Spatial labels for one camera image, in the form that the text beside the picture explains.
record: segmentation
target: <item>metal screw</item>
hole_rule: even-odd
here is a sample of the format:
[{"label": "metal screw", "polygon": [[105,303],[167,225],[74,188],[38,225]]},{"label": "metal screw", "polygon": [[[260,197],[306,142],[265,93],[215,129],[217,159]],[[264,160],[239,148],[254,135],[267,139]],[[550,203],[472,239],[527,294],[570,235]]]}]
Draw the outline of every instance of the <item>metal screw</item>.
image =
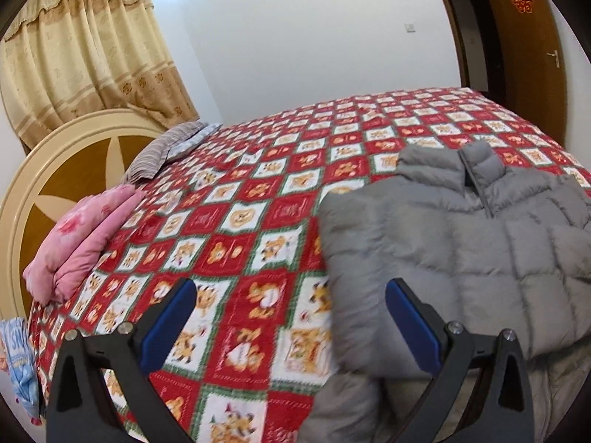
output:
[{"label": "metal screw", "polygon": [[450,333],[459,335],[464,331],[464,325],[462,325],[459,321],[450,321],[447,324],[447,329],[450,331]]},{"label": "metal screw", "polygon": [[76,330],[68,330],[68,331],[66,331],[66,334],[64,335],[64,338],[67,341],[74,341],[77,336],[78,336],[78,331],[76,331]]},{"label": "metal screw", "polygon": [[507,341],[515,341],[517,339],[515,331],[511,330],[510,328],[506,328],[506,330],[503,330],[502,335],[503,338]]},{"label": "metal screw", "polygon": [[132,331],[134,331],[134,324],[129,321],[123,321],[123,323],[117,327],[117,332],[122,335],[129,335]]}]

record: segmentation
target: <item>bedspread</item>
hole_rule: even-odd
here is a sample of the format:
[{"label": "bedspread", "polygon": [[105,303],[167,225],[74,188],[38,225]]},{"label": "bedspread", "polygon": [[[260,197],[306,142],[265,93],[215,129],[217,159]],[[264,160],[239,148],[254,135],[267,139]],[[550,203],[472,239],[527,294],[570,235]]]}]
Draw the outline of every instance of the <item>bedspread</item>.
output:
[{"label": "bedspread", "polygon": [[[30,330],[45,397],[65,331],[137,321],[179,277],[195,311],[154,387],[203,442],[295,441],[334,371],[327,277],[316,211],[394,172],[407,144],[487,140],[508,165],[591,175],[551,138],[466,89],[351,97],[218,132],[145,186],[147,198],[65,305],[35,306]],[[109,392],[141,438],[114,375]]]}]

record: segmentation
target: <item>gold curtain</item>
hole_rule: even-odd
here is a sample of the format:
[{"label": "gold curtain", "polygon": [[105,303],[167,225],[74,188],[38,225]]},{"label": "gold curtain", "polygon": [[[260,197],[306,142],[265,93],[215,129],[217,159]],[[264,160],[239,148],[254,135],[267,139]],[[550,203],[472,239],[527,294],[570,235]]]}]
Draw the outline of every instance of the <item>gold curtain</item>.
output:
[{"label": "gold curtain", "polygon": [[0,42],[0,87],[29,148],[102,109],[130,108],[167,128],[199,117],[151,0],[29,0]]}]

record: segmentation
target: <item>bed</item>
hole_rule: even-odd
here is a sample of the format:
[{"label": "bed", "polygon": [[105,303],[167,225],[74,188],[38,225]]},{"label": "bed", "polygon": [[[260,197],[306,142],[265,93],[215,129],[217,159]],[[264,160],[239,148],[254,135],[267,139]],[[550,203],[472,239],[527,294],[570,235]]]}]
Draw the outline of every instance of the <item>bed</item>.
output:
[{"label": "bed", "polygon": [[[319,103],[224,128],[165,167],[75,297],[31,307],[20,273],[52,222],[82,196],[116,184],[160,131],[119,110],[92,118],[101,122],[95,133],[75,123],[42,142],[7,193],[2,317],[31,308],[30,339],[47,398],[67,330],[109,333],[137,321],[179,277],[192,278],[195,311],[150,380],[196,441],[295,441],[315,392],[335,370],[315,220],[329,191],[388,178],[407,144],[459,148],[485,139],[506,164],[571,174],[591,194],[591,175],[572,155],[475,91],[430,88]],[[126,429],[142,439],[114,374],[107,371],[105,380]]]}]

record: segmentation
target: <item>cream headboard frame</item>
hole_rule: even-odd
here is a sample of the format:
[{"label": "cream headboard frame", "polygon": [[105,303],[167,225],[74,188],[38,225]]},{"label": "cream headboard frame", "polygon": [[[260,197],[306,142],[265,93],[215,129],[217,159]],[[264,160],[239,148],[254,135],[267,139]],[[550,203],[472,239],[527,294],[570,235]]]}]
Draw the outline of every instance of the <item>cream headboard frame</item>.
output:
[{"label": "cream headboard frame", "polygon": [[54,223],[79,199],[119,184],[164,130],[132,110],[103,110],[61,126],[28,155],[0,207],[0,318],[27,318],[21,274]]}]

